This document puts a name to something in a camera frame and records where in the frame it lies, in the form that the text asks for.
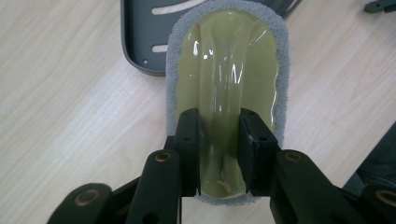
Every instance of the wood grain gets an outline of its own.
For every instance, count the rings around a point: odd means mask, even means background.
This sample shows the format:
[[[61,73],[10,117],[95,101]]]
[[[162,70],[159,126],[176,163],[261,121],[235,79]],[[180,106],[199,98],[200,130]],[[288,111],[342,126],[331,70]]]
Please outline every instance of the wood grain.
[[[342,186],[396,120],[396,13],[303,1],[290,29],[285,148]],[[133,68],[120,1],[0,2],[0,223],[45,223],[74,188],[116,189],[165,140],[165,82]],[[184,223],[272,223],[268,199],[183,202]]]

